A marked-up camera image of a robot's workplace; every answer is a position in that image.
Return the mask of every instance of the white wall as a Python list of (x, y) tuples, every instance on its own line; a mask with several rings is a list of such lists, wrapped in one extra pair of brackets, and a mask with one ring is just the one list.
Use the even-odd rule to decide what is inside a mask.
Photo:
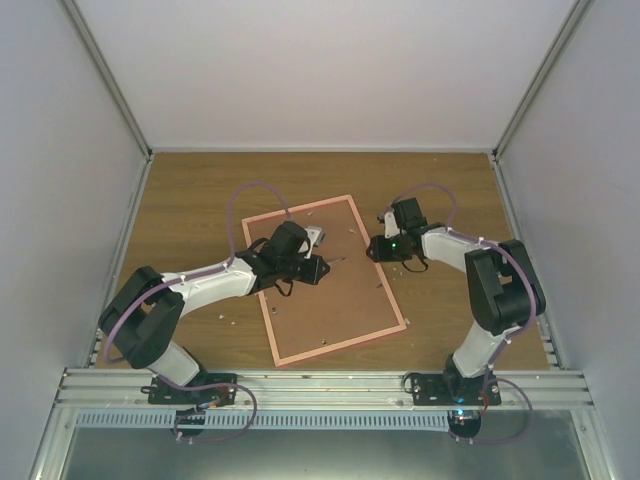
[(595, 2), (504, 168), (571, 367), (638, 478), (640, 8)]
[(0, 6), (0, 477), (79, 366), (142, 155), (58, 2)]
[(572, 0), (79, 0), (152, 147), (494, 147)]

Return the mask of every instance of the wooden tabletop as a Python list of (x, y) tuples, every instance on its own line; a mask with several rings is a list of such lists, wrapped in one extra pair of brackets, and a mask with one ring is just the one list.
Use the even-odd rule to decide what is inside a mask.
[[(351, 194), (370, 235), (383, 233), (376, 215), (398, 193), (417, 182), (439, 182), (458, 198), (459, 210), (453, 223), (457, 230), (495, 240), (511, 238), (483, 154), (158, 154), (136, 218), (120, 285), (144, 265), (158, 272), (178, 272), (227, 258), (227, 202), (239, 185), (253, 180), (274, 185), (291, 206)], [(444, 193), (423, 190), (415, 196), (429, 222), (446, 220), (451, 204)], [(279, 209), (277, 198), (265, 188), (243, 192), (233, 209), (238, 248), (246, 245), (240, 227), (242, 218)], [(400, 275), (398, 265), (384, 265), (384, 270), (409, 324), (407, 330), (284, 368), (441, 369), (473, 321), (465, 275), (436, 262), (421, 274)], [(274, 368), (255, 296), (230, 298), (190, 313), (180, 321), (174, 341), (209, 369)], [(97, 366), (104, 367), (101, 355)], [(497, 368), (548, 368), (537, 330), (516, 338)]]

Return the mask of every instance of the glass panel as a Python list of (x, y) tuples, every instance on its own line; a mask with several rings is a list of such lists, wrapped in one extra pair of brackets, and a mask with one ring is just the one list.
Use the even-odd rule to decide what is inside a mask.
[[(504, 438), (524, 412), (490, 412), (481, 436)], [(214, 435), (219, 432), (205, 432)], [(529, 435), (503, 446), (456, 444), (424, 431), (250, 430), (221, 444), (176, 444), (168, 430), (78, 429), (66, 480), (588, 479), (568, 412), (536, 412)]]

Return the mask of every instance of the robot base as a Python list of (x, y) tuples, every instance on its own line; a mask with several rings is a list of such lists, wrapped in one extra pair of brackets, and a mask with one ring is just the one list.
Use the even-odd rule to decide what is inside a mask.
[[(198, 384), (208, 385), (211, 383), (238, 383), (238, 376), (233, 373), (207, 373)], [(154, 378), (151, 385), (142, 387), (142, 393), (149, 395), (147, 401), (152, 405), (200, 405), (219, 399), (217, 407), (233, 405), (236, 392), (226, 388), (212, 388), (195, 392), (178, 390), (164, 383), (159, 378)]]
[[(489, 380), (494, 378), (493, 374), (489, 374)], [(476, 378), (463, 379), (455, 397), (449, 392), (447, 383), (441, 373), (411, 373), (408, 375), (408, 379), (411, 380), (411, 396), (413, 397), (414, 405), (451, 405), (464, 408), (469, 405), (481, 407), (485, 404), (485, 399), (479, 394), (484, 382), (483, 375)], [(494, 393), (489, 387), (484, 393), (489, 401), (489, 406), (502, 403), (499, 391)]]

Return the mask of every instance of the robotic arm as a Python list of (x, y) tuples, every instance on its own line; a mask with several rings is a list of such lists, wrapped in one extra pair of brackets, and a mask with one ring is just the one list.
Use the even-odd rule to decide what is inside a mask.
[[(237, 252), (233, 261), (165, 274), (142, 267), (105, 309), (99, 326), (110, 334), (136, 299), (173, 280), (175, 284), (151, 295), (144, 306), (133, 311), (117, 332), (115, 346), (133, 368), (149, 368), (178, 386), (235, 383), (235, 376), (208, 373), (193, 355), (171, 341), (178, 321), (189, 312), (224, 298), (252, 295), (270, 287), (289, 296), (294, 281), (317, 285), (330, 271), (324, 259), (312, 253), (323, 239), (320, 227), (305, 229), (285, 221), (270, 239), (257, 240), (247, 250)], [(288, 285), (287, 292), (281, 284)], [(154, 382), (153, 392), (149, 391), (150, 403), (199, 404), (211, 399), (210, 391), (184, 392), (167, 383)]]
[[(505, 342), (524, 328), (530, 317), (531, 302), (522, 279), (500, 253), (455, 235), (441, 223), (429, 224), (415, 198), (394, 203), (378, 219), (384, 223), (385, 234), (373, 237), (367, 249), (374, 262), (401, 262), (408, 268), (405, 262), (415, 256), (425, 270), (425, 260), (436, 260), (467, 274), (475, 321), (462, 345), (447, 358), (441, 381), (435, 382), (439, 386), (433, 381), (419, 385), (418, 392), (414, 389), (414, 401), (435, 394), (445, 403), (476, 404), (487, 368), (493, 368)], [(540, 315), (546, 301), (524, 245), (509, 240), (499, 247), (524, 271), (534, 293), (535, 315)], [(419, 395), (423, 389), (432, 391)]]

